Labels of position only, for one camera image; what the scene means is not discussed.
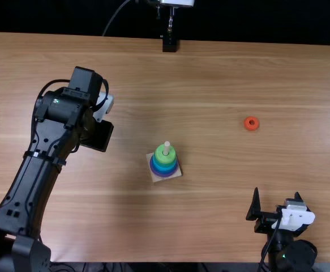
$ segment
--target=black background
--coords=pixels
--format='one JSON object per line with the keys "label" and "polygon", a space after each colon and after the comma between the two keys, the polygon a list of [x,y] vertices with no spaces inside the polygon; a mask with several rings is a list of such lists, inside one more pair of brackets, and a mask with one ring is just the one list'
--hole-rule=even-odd
{"label": "black background", "polygon": [[[99,36],[123,1],[0,1],[0,31]],[[186,40],[330,45],[330,1],[195,0],[193,8],[177,12],[174,23],[179,38]],[[164,25],[153,7],[132,0],[107,36],[159,38]]]}

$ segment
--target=ring stacking tower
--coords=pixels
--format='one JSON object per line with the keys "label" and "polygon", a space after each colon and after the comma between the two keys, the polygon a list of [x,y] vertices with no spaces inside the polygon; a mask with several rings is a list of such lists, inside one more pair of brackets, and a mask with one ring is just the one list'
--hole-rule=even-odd
{"label": "ring stacking tower", "polygon": [[159,177],[169,177],[178,169],[176,150],[171,146],[170,142],[156,148],[149,162],[151,171]]}

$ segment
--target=white robot part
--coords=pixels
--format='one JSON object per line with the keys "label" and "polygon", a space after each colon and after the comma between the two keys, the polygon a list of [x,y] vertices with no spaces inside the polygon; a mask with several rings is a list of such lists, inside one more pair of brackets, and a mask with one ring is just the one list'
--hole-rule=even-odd
{"label": "white robot part", "polygon": [[[106,93],[100,92],[98,100],[97,100],[97,105],[99,103],[101,103],[105,97],[106,97]],[[100,123],[102,121],[103,117],[110,112],[110,110],[112,109],[113,103],[114,103],[114,96],[108,95],[106,102],[104,102],[104,105],[99,110],[94,112],[93,117],[96,119],[96,121],[98,123]]]}
{"label": "white robot part", "polygon": [[[286,209],[282,209],[282,219],[279,225],[280,230],[296,231],[303,224],[310,225],[316,218],[315,214],[307,211],[300,205],[289,204]],[[272,229],[275,229],[277,222],[272,224]]]}
{"label": "white robot part", "polygon": [[162,5],[193,7],[195,0],[160,0]]}

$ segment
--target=blue ring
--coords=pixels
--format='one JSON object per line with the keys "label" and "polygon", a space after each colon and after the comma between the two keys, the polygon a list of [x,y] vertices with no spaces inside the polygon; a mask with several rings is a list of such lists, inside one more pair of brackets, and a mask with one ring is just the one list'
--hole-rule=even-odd
{"label": "blue ring", "polygon": [[161,174],[168,174],[168,173],[171,173],[172,171],[174,171],[177,167],[177,159],[171,164],[169,165],[168,167],[162,167],[160,165],[157,164],[157,161],[156,161],[156,156],[152,156],[152,163],[153,163],[153,167],[154,169],[158,172],[158,173],[161,173]]}
{"label": "blue ring", "polygon": [[157,159],[156,159],[156,156],[155,154],[152,155],[153,157],[153,161],[156,163],[156,166],[161,166],[161,167],[164,167],[164,168],[168,168],[168,167],[172,167],[174,164],[176,164],[177,162],[177,157],[175,158],[175,160],[170,163],[170,164],[164,164],[164,163],[160,163]]}

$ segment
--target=black cable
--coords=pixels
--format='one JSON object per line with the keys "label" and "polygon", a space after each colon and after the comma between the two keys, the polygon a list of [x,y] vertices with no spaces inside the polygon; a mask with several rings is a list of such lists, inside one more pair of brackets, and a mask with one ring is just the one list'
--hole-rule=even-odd
{"label": "black cable", "polygon": [[103,33],[102,33],[102,37],[104,37],[107,33],[107,30],[110,26],[110,24],[112,23],[113,19],[117,16],[117,14],[119,13],[119,11],[125,6],[127,5],[131,0],[125,0],[120,6],[119,8],[114,12],[114,14],[112,15],[112,17],[109,19]]}
{"label": "black cable", "polygon": [[108,81],[103,79],[103,85],[104,88],[106,89],[106,96],[104,97],[103,101],[101,103],[99,103],[98,105],[95,105],[94,107],[92,107],[92,111],[96,112],[98,111],[100,108],[102,108],[102,106],[104,105],[104,103],[106,102],[106,100],[108,99],[108,93],[109,93],[109,85],[108,85]]}
{"label": "black cable", "polygon": [[209,272],[209,270],[207,269],[206,265],[203,262],[201,262],[201,265],[202,265],[203,269],[205,270],[205,272]]}
{"label": "black cable", "polygon": [[274,229],[274,232],[273,232],[273,234],[272,234],[272,237],[271,237],[271,239],[269,240],[269,242],[268,242],[268,244],[267,244],[267,246],[266,246],[266,248],[265,248],[265,251],[263,252],[262,258],[261,258],[261,260],[260,260],[260,263],[259,263],[259,265],[258,265],[258,269],[257,269],[256,272],[260,272],[260,269],[262,269],[263,264],[264,264],[264,259],[265,259],[266,255],[267,255],[268,251],[269,251],[269,247],[270,247],[270,245],[271,245],[271,243],[272,243],[272,241],[273,241],[273,239],[274,239],[274,237],[275,237],[276,232],[277,232],[278,229],[279,229],[280,222],[282,221],[282,212],[281,212],[281,211],[279,212],[279,215],[280,215],[280,217],[279,217],[279,219],[278,219],[278,222],[277,222],[276,228]]}
{"label": "black cable", "polygon": [[51,263],[50,265],[51,266],[61,266],[61,265],[62,266],[66,266],[66,267],[69,267],[73,272],[76,272],[75,269],[72,266],[70,266],[70,265],[68,265],[66,263],[63,263],[63,262]]}
{"label": "black cable", "polygon": [[107,263],[106,262],[103,262],[103,270],[100,270],[101,272],[109,272],[108,268],[107,268]]}
{"label": "black cable", "polygon": [[[50,82],[48,82],[46,85],[44,85],[44,87],[40,90],[38,96],[36,97],[36,100],[39,99],[40,96],[42,96],[42,94],[45,92],[46,89],[48,89],[48,87],[54,83],[68,83],[70,80],[69,79],[55,79],[55,80],[52,80]],[[33,114],[31,116],[31,141],[33,141],[34,139],[34,126],[35,126],[35,106],[34,105],[34,109],[33,109]]]}
{"label": "black cable", "polygon": [[59,269],[59,270],[56,270],[54,272],[70,272],[68,269]]}
{"label": "black cable", "polygon": [[71,152],[71,153],[76,153],[76,152],[78,151],[78,149],[79,149],[79,146],[80,146],[80,142],[78,142],[78,143],[76,144],[75,148],[74,148],[72,151],[70,151],[70,152]]}

